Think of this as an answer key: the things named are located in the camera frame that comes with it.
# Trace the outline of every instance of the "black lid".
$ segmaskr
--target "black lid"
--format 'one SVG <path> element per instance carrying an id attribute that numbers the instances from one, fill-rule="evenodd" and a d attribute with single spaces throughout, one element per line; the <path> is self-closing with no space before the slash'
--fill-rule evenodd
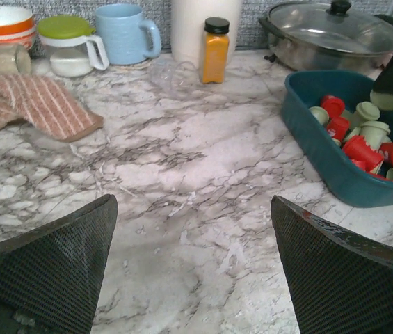
<path id="1" fill-rule="evenodd" d="M 207 33 L 215 33 L 217 35 L 225 35 L 229 33 L 230 22 L 221 17 L 209 17 L 205 20 L 204 30 Z"/>

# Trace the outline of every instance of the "clear glass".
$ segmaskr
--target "clear glass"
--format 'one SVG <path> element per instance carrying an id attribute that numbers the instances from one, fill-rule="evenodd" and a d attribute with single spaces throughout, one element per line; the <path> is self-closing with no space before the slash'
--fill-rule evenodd
<path id="1" fill-rule="evenodd" d="M 198 69 L 189 61 L 179 63 L 172 59 L 156 59 L 148 74 L 150 81 L 173 99 L 191 100 L 202 94 Z"/>
<path id="2" fill-rule="evenodd" d="M 287 2 L 268 13 L 268 21 L 283 34 L 310 44 L 356 54 L 393 51 L 393 26 L 359 10 L 346 16 L 328 13 L 330 3 Z"/>
<path id="3" fill-rule="evenodd" d="M 94 70 L 85 44 L 75 47 L 44 45 L 44 48 L 52 72 L 60 77 L 82 77 Z"/>
<path id="4" fill-rule="evenodd" d="M 0 44 L 0 74 L 30 74 L 31 58 L 20 44 Z"/>

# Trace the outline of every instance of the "spice jar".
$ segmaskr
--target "spice jar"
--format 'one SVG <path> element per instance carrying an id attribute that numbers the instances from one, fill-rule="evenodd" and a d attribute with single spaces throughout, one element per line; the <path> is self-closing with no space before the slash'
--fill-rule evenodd
<path id="1" fill-rule="evenodd" d="M 0 44 L 0 74 L 30 74 L 31 58 L 20 44 Z"/>
<path id="2" fill-rule="evenodd" d="M 205 20 L 200 57 L 201 82 L 203 84 L 224 81 L 227 53 L 229 51 L 229 25 L 221 17 L 209 17 Z"/>

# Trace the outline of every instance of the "light blue mug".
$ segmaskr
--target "light blue mug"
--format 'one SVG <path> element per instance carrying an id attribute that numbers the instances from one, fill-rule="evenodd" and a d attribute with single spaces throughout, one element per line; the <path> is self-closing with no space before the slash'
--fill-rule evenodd
<path id="1" fill-rule="evenodd" d="M 106 55 L 113 65 L 132 65 L 161 53 L 161 35 L 157 25 L 143 18 L 140 6 L 116 3 L 95 11 L 96 31 L 105 45 Z M 152 37 L 149 49 L 148 33 Z"/>

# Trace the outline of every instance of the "glass cup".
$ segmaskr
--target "glass cup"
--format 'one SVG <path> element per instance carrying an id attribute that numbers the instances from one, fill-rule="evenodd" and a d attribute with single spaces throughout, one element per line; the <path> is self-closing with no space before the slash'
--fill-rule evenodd
<path id="1" fill-rule="evenodd" d="M 0 44 L 0 74 L 30 74 L 31 58 L 20 44 Z"/>
<path id="2" fill-rule="evenodd" d="M 175 100 L 191 100 L 201 96 L 198 69 L 189 61 L 156 59 L 148 69 L 150 81 Z"/>

